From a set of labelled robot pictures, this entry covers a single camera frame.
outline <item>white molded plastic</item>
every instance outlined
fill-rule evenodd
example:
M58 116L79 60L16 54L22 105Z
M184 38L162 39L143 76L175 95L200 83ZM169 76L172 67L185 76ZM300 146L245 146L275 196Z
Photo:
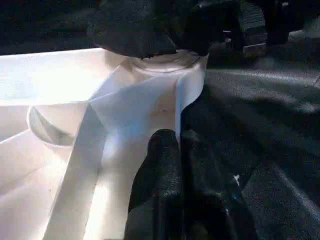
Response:
M104 72L106 59L102 56L105 55L108 54L102 49L88 49L15 56L17 59L4 57L12 58L11 62L16 63L19 58L22 62L27 62L26 59L33 63L47 61L53 69L65 69L63 65L67 62L80 63L85 76L79 82L74 78L70 79L72 84L68 82L71 73L79 67L69 63L71 75L66 75L65 84L61 81L60 87L72 85L72 94L62 89L57 98L49 92L44 96L46 81L39 85L40 92L33 96L18 91L6 98L8 93L0 92L0 103L5 105L22 102L33 105L28 114L29 130L0 142L0 161L16 173L3 175L5 184L0 188L0 193L1 190L4 193L0 195L0 208L8 206L8 196L16 203L10 205L12 210L0 211L0 219L17 217L10 222L15 231L0 221L0 231L6 239L122 239L131 185L147 154L151 135L159 129L172 129L179 140L181 112L202 91L207 58L197 57L194 61L191 56L185 67L173 65L175 71L167 71L171 69L168 67L165 72L150 71L139 67L132 59L125 59L112 72L106 67L105 74L109 76L102 81L98 80L98 75L102 76ZM51 79L46 79L49 86L57 84ZM32 90L37 88L39 81L40 75L35 82L32 77L26 82ZM72 137L71 143L59 141L61 133ZM9 157L15 148L20 149L19 155ZM48 181L39 182L40 178ZM21 196L32 195L24 198L26 201L20 201L14 194L15 189L25 183L28 187ZM28 211L32 224L24 225L27 217L20 210L29 206L37 209Z

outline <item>circular opening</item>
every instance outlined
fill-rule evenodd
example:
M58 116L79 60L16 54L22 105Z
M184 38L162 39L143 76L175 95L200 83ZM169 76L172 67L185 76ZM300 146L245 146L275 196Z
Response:
M61 131L34 107L28 109L26 117L28 128L41 141L53 147L70 147L74 143L74 137Z
M154 73L170 73L185 69L199 59L192 52L181 50L176 54L160 55L151 58L134 58L133 62L141 69Z

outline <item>white plastic surface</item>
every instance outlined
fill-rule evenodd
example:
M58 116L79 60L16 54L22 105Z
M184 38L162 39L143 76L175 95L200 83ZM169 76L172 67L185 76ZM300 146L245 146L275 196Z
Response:
M11 91L1 91L0 105L35 105L45 121L29 123L33 134L27 130L0 142L0 162L4 169L12 169L4 172L0 188L0 219L11 219L12 227L0 221L0 231L7 240L122 239L131 185L147 154L148 141L159 129L173 129L180 135L181 111L202 91L207 58L161 73L140 69L130 59L111 72L112 64L106 66L106 62L118 65L124 58L102 49L21 57L20 63L29 63L30 70L17 69L33 77L21 86L16 81ZM14 56L4 58L11 64L19 62ZM33 75L38 64L46 74ZM49 76L56 70L67 71L63 80ZM77 102L88 99L88 104ZM74 136L74 145L57 148L59 144L51 138L57 132L46 135L50 126ZM16 134L9 132L6 136Z
M87 101L123 59L100 48L0 56L0 239L43 239L73 150L28 130L30 105L75 136L86 106L68 103Z
M0 106L88 100L125 57L101 48L0 57Z

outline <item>white plastic part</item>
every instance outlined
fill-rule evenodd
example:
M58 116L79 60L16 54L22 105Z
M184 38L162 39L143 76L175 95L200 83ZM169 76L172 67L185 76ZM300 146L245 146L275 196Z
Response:
M87 101L123 60L101 48L0 57L0 106Z

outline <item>black fabric surface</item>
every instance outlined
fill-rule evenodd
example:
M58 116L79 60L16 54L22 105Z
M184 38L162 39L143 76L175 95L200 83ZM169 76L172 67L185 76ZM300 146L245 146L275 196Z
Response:
M188 239L320 239L319 56L292 47L210 56L181 114Z

